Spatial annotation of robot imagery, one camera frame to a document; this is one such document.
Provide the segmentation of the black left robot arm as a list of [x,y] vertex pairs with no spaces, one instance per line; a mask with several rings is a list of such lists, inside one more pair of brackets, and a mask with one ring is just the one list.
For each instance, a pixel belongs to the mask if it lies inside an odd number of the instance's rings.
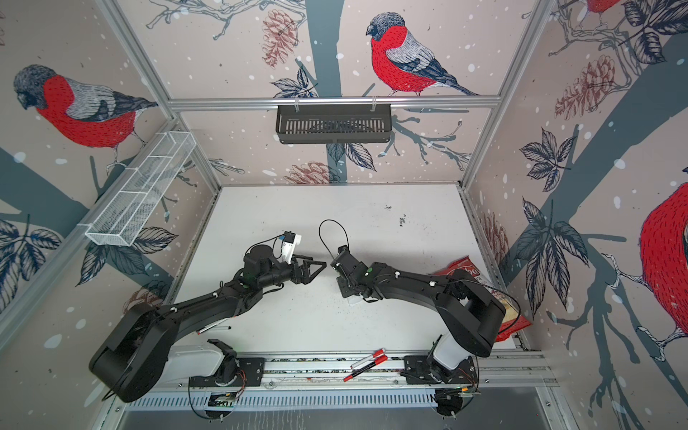
[[193,331],[219,320],[243,315],[264,296],[263,290],[286,282],[307,285],[326,262],[296,255],[278,260],[268,245],[244,256],[244,266],[217,290],[168,306],[133,306],[115,326],[89,363],[89,370],[121,401],[133,402],[157,384],[172,346]]

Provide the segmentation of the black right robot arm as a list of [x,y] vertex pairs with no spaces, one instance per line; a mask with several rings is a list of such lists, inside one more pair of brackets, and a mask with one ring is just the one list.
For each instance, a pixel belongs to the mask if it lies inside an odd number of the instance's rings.
[[331,267],[337,272],[342,297],[361,297],[367,303],[400,300],[436,311],[467,353],[488,358],[493,350],[505,306],[487,285],[464,270],[449,275],[405,272],[386,263],[368,266],[343,245]]

